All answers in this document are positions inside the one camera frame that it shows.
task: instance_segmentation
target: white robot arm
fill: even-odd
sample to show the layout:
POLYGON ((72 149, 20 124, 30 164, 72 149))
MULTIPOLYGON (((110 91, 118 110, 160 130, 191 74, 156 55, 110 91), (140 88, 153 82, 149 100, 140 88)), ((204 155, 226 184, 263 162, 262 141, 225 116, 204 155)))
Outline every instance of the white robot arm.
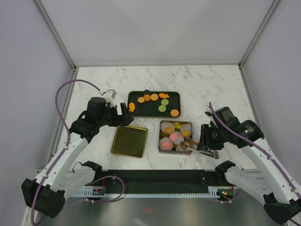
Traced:
POLYGON ((265 181, 243 172, 234 163, 226 161, 215 168, 226 181, 237 185, 255 199, 278 224, 284 224, 301 212, 301 186, 289 175, 272 152, 262 131, 251 120, 242 123, 228 107, 217 111, 209 103, 212 117, 209 125, 202 125, 197 150, 221 150, 230 142, 240 148, 256 165, 265 181))
POLYGON ((67 170, 70 169, 76 157, 99 133, 102 126, 127 126, 134 120, 127 114, 125 103, 120 104, 122 114, 118 115, 117 106, 113 101, 115 96, 115 90, 110 89, 101 97, 91 98, 87 110, 80 114, 69 129, 70 143, 65 142, 58 149, 49 164, 34 180, 26 179, 22 183, 21 188, 27 206, 32 207, 33 198, 36 192, 39 192, 34 209, 54 218, 62 210, 65 201, 82 186, 91 182, 98 170, 101 171, 100 165, 87 161, 77 172, 65 178, 67 170))

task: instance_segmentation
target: white wall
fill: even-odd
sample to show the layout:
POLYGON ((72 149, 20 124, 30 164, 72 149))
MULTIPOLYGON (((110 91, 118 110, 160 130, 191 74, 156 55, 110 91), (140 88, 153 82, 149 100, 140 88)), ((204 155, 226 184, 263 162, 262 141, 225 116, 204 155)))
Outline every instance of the white wall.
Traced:
POLYGON ((71 68, 31 0, 0 1, 0 225, 20 225, 21 184, 46 162, 54 97, 71 68))
POLYGON ((273 151, 301 183, 301 1, 282 0, 243 71, 273 151))
POLYGON ((77 65, 239 63, 273 0, 42 0, 77 65))

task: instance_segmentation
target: gray floor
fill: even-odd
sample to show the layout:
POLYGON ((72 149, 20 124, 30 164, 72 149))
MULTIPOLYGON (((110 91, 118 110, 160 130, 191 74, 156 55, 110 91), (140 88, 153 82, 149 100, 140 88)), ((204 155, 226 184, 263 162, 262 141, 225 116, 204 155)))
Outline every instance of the gray floor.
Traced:
MULTIPOLYGON (((65 206, 80 200, 70 198, 65 206)), ((241 192, 232 204, 206 199, 125 198, 114 203, 82 202, 47 218, 42 226, 276 226, 263 206, 241 192)))

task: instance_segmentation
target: gold tray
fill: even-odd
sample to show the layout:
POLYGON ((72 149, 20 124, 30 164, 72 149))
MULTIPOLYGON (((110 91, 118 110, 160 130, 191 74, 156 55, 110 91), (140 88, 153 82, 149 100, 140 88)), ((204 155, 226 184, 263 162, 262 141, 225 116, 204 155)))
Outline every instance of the gold tray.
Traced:
POLYGON ((148 130, 138 126, 117 127, 111 153, 142 158, 148 130))

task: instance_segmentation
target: marble surface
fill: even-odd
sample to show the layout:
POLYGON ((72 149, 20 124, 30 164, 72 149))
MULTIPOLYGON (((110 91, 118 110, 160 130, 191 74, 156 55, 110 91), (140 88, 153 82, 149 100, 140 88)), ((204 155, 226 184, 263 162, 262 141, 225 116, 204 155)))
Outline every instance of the marble surface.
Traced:
MULTIPOLYGON (((175 121, 190 121, 193 138, 199 140, 200 126, 209 123, 205 115, 209 101, 215 109, 228 106, 240 121, 253 120, 251 107, 237 65, 215 66, 133 66, 133 67, 86 67, 80 68, 78 79, 98 86, 101 91, 115 89, 115 103, 127 103, 133 90, 176 91, 180 93, 182 113, 175 121)), ((77 82, 66 117, 68 126, 87 107, 91 97, 98 96, 95 88, 77 82)), ((236 146, 226 144, 220 159, 214 160, 197 152, 191 156, 167 155, 158 152, 159 123, 163 118, 135 118, 131 125, 148 129, 147 144, 142 158, 111 154, 116 128, 102 127, 90 145, 81 152, 74 163, 94 161, 103 169, 214 169, 218 164, 231 160, 245 169, 255 169, 252 161, 236 146)), ((61 143, 66 139, 64 132, 61 143)))

